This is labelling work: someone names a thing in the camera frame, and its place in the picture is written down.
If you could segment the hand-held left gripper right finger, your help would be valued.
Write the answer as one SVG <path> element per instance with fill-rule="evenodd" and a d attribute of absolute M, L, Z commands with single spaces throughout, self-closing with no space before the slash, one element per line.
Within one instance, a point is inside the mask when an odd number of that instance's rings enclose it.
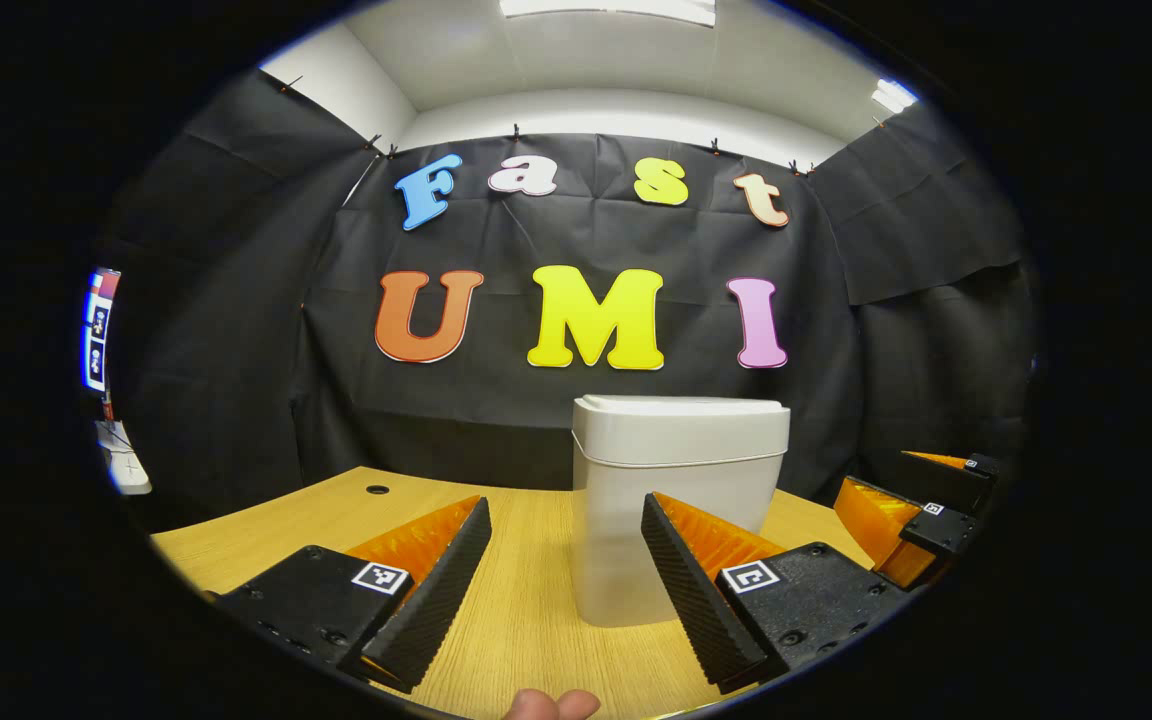
<path fill-rule="evenodd" d="M 641 535 L 708 683 L 741 691 L 872 632 L 911 594 L 824 541 L 787 550 L 650 492 Z"/>

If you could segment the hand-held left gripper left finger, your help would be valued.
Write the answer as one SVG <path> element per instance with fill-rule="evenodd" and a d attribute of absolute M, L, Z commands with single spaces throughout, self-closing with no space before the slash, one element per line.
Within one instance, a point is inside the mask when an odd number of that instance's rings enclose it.
<path fill-rule="evenodd" d="M 467 497 L 347 552 L 306 544 L 217 597 L 220 611 L 316 664 L 410 694 L 429 674 L 492 539 Z"/>

